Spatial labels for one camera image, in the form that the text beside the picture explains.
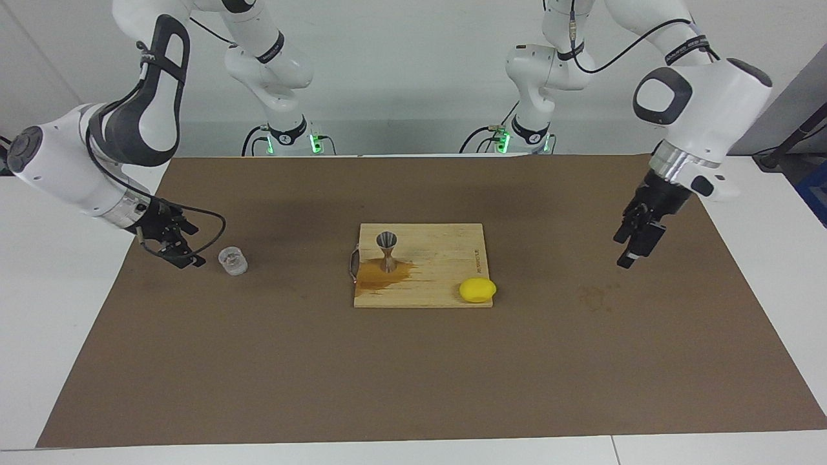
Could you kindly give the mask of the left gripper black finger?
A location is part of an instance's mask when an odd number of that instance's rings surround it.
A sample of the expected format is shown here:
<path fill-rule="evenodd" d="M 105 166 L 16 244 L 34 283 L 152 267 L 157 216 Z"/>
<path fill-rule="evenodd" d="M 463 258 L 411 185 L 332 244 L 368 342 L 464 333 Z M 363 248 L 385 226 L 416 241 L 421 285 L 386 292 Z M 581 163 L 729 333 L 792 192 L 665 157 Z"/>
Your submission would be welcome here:
<path fill-rule="evenodd" d="M 649 206 L 647 205 L 629 205 L 624 209 L 622 223 L 614 234 L 614 241 L 618 243 L 626 243 L 635 236 L 640 224 L 649 221 Z"/>
<path fill-rule="evenodd" d="M 639 257 L 648 257 L 665 234 L 661 223 L 645 223 L 637 227 L 621 226 L 617 232 L 617 242 L 626 243 L 626 248 L 617 259 L 617 266 L 631 268 Z"/>

